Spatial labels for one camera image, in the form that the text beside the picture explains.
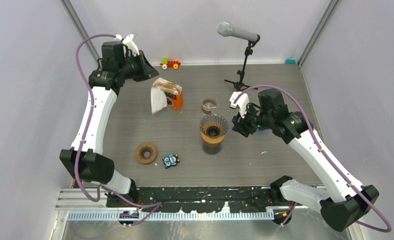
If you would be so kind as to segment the white paper coffee filter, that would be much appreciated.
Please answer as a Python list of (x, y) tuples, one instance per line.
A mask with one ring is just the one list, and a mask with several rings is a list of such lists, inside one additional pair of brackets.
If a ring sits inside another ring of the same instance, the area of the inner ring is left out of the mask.
[(160, 87), (151, 87), (150, 100), (153, 115), (167, 107), (167, 97)]

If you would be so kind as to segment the grey ribbed dripper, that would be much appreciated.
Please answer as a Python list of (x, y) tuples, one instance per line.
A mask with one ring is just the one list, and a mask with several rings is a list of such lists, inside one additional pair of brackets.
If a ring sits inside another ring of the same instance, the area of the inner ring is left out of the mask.
[(224, 136), (229, 129), (227, 119), (216, 113), (204, 116), (199, 126), (203, 135), (212, 139)]

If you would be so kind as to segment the dark glass carafe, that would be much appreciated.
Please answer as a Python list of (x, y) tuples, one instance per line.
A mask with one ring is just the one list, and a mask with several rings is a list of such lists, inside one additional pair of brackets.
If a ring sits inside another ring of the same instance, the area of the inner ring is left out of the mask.
[(222, 144), (221, 143), (210, 144), (210, 143), (207, 143), (207, 142), (204, 141), (202, 143), (202, 148), (207, 154), (209, 154), (209, 155), (216, 155), (216, 154), (218, 154), (221, 151)]

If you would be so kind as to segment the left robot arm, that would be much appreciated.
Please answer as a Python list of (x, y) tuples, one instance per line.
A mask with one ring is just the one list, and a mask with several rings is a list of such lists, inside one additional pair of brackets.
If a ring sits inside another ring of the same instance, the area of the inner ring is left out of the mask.
[(141, 82), (158, 74), (133, 40), (103, 43), (98, 67), (85, 81), (88, 101), (79, 132), (71, 147), (60, 152), (62, 164), (78, 184), (88, 182), (110, 189), (119, 194), (126, 207), (137, 203), (136, 183), (116, 171), (114, 161), (103, 156), (105, 130), (125, 81)]

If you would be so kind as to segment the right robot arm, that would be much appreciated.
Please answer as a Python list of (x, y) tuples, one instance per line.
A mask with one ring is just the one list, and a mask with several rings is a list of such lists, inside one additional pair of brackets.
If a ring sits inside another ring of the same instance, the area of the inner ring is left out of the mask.
[(282, 176), (272, 182), (270, 198), (276, 205), (300, 203), (321, 214), (335, 231), (342, 232), (365, 216), (379, 197), (373, 185), (364, 185), (336, 159), (321, 141), (310, 121), (300, 111), (290, 112), (281, 91), (269, 88), (258, 93), (259, 104), (235, 91), (230, 107), (239, 109), (233, 117), (233, 131), (248, 137), (259, 128), (272, 130), (311, 167), (325, 189), (304, 185)]

